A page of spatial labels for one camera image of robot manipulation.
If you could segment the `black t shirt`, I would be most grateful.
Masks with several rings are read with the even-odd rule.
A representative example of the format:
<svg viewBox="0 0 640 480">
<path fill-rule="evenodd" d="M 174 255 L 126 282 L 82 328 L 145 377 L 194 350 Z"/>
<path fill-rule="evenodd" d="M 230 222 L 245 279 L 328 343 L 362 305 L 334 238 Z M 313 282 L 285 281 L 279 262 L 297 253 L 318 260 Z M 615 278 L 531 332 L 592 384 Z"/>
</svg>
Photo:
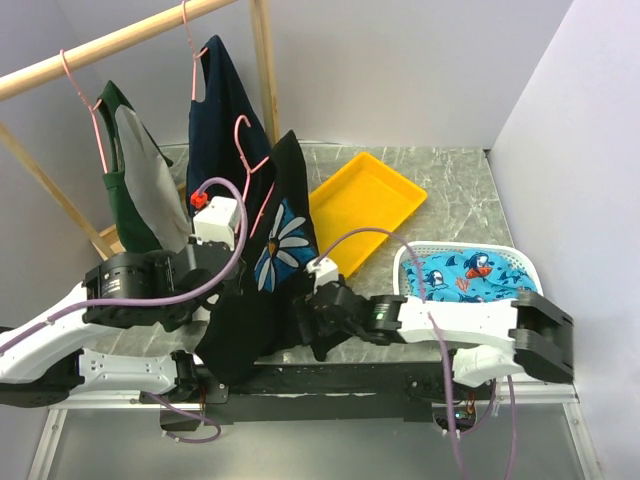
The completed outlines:
<svg viewBox="0 0 640 480">
<path fill-rule="evenodd" d="M 304 297 L 314 283 L 307 263 L 319 255 L 310 215 L 305 159 L 294 132 L 272 148 L 250 181 L 250 236 L 236 294 L 220 298 L 195 352 L 223 384 L 250 375 L 254 362 L 303 344 Z"/>
</svg>

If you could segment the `pink wire hanger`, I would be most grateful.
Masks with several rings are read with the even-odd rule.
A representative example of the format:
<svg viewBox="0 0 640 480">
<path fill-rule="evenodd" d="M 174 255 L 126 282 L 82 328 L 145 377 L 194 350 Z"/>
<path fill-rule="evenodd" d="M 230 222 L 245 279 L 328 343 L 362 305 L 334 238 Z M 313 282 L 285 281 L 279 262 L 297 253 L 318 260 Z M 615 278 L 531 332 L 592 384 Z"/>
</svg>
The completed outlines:
<svg viewBox="0 0 640 480">
<path fill-rule="evenodd" d="M 266 165 L 269 160 L 270 157 L 269 156 L 265 156 L 259 163 L 257 163 L 255 166 L 251 166 L 246 158 L 245 152 L 243 150 L 241 141 L 240 141 L 240 135 L 239 135 L 239 130 L 240 130 L 240 125 L 244 124 L 247 127 L 251 126 L 251 122 L 249 121 L 248 117 L 246 115 L 239 115 L 235 121 L 234 124 L 234 132 L 233 132 L 233 138 L 234 138 L 234 143 L 235 143 L 235 147 L 236 150 L 238 152 L 240 161 L 243 165 L 243 168 L 245 170 L 245 183 L 244 183 L 244 187 L 243 187 L 243 191 L 242 191 L 242 201 L 243 204 L 246 204 L 246 200 L 247 200 L 247 196 L 250 190 L 250 185 L 251 185 L 251 180 L 252 180 L 252 176 L 258 172 L 264 165 Z M 269 200 L 271 199 L 272 193 L 274 191 L 275 188 L 275 183 L 272 183 L 262 204 L 261 207 L 258 211 L 258 213 L 256 214 L 256 217 L 254 219 L 253 225 L 251 227 L 250 230 L 250 234 L 249 237 L 252 238 L 255 235 L 255 232 L 258 228 L 258 225 L 261 221 L 261 219 L 263 218 L 264 212 L 266 210 L 267 204 L 269 202 Z"/>
</svg>

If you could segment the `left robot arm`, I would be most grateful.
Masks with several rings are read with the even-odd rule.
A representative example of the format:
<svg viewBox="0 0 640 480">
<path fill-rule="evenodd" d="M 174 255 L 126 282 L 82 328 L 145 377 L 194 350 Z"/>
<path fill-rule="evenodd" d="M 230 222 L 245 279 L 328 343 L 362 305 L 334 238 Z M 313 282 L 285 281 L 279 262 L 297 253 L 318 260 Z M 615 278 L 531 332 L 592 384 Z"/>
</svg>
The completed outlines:
<svg viewBox="0 0 640 480">
<path fill-rule="evenodd" d="M 113 356 L 92 341 L 132 327 L 173 332 L 193 321 L 210 298 L 235 292 L 241 251 L 219 242 L 181 252 L 122 253 L 88 272 L 56 305 L 1 332 L 1 402 L 19 408 L 59 404 L 94 392 L 138 391 L 185 402 L 198 392 L 193 356 Z"/>
</svg>

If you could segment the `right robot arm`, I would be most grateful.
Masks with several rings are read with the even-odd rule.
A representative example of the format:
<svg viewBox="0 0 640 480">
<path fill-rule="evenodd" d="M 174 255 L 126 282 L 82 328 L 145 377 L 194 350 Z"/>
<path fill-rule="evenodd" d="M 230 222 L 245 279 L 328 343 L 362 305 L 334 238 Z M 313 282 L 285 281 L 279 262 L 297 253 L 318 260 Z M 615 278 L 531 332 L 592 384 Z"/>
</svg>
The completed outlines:
<svg viewBox="0 0 640 480">
<path fill-rule="evenodd" d="M 447 368 L 437 382 L 452 399 L 520 373 L 544 383 L 574 380 L 573 319 L 536 292 L 488 303 L 439 302 L 402 295 L 365 298 L 331 281 L 295 306 L 302 342 L 318 360 L 349 337 L 377 345 L 444 344 Z"/>
</svg>

